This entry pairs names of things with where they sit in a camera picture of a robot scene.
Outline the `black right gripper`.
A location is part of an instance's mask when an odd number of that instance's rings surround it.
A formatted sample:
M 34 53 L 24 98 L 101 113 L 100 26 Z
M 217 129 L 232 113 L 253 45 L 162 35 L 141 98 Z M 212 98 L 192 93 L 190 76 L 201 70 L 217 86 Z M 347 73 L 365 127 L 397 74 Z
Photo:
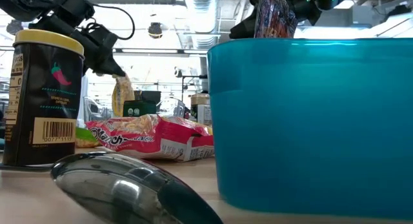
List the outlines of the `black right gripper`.
M 322 11 L 316 6 L 314 0 L 286 0 L 290 10 L 293 11 L 298 22 L 308 21 L 314 26 L 319 20 Z M 230 29 L 229 38 L 253 38 L 256 25 L 257 8 L 242 22 Z

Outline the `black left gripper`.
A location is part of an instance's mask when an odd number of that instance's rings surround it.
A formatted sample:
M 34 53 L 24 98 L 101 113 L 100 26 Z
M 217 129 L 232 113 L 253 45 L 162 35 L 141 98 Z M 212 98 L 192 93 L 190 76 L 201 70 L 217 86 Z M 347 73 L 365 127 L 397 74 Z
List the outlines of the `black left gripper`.
M 125 77 L 126 73 L 113 57 L 113 46 L 117 36 L 103 25 L 92 24 L 91 30 L 77 29 L 83 20 L 78 21 L 60 15 L 46 15 L 36 23 L 29 24 L 30 29 L 47 30 L 71 37 L 80 42 L 85 49 L 84 74 L 91 69 L 96 74 L 108 74 Z

